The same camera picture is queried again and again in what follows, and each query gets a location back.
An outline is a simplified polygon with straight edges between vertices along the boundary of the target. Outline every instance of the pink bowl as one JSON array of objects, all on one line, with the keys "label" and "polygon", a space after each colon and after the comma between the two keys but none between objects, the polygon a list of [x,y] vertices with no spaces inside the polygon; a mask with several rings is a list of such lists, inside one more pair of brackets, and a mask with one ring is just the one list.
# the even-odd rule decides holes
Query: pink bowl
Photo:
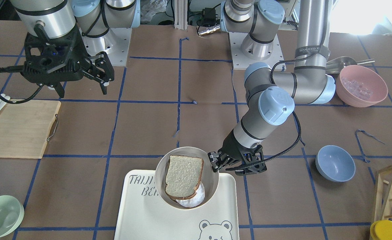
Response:
[{"label": "pink bowl", "polygon": [[[344,81],[357,81],[362,88],[371,92],[368,99],[363,100],[356,97],[344,87]],[[374,71],[360,65],[350,65],[344,67],[336,81],[336,94],[339,98],[350,106],[364,108],[383,101],[388,95],[388,88],[385,81]]]}]

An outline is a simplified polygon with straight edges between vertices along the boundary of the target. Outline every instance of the cutting board handle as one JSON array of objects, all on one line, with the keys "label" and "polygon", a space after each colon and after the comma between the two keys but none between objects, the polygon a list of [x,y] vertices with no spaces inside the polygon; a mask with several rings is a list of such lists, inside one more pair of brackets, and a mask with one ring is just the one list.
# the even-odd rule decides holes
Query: cutting board handle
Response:
[{"label": "cutting board handle", "polygon": [[58,124],[59,124],[59,121],[58,121],[58,114],[55,114],[55,121],[56,121],[56,124],[55,124],[55,127],[54,127],[54,131],[53,131],[52,134],[49,135],[49,137],[46,139],[47,142],[49,142],[49,141],[51,140],[51,138],[52,138],[52,137],[55,135],[55,133],[57,132],[57,128],[58,128]]}]

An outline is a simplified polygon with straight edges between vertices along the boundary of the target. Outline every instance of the bear illustration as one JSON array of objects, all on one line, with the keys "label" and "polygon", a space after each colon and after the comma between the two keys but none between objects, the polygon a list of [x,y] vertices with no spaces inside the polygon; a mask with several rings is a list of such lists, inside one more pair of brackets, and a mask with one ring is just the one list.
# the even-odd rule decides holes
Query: bear illustration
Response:
[{"label": "bear illustration", "polygon": [[210,224],[208,220],[202,220],[199,223],[199,228],[201,231],[199,240],[233,240],[231,236],[232,225],[229,221]]}]

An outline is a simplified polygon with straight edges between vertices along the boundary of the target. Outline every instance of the metal scoop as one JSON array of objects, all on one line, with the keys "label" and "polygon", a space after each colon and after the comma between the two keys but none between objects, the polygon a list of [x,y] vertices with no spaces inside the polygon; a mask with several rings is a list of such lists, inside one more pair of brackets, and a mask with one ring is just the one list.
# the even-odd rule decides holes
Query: metal scoop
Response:
[{"label": "metal scoop", "polygon": [[326,74],[340,73],[344,67],[349,65],[362,65],[375,62],[375,59],[367,59],[363,61],[355,61],[350,57],[339,57],[326,63]]}]

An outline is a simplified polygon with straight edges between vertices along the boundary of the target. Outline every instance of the yellow container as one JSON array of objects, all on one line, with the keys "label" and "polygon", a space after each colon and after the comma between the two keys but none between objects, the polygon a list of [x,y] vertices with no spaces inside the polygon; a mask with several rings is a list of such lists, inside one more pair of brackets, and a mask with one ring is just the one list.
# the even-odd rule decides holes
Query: yellow container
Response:
[{"label": "yellow container", "polygon": [[374,240],[392,240],[392,221],[379,220],[371,225],[371,237]]}]

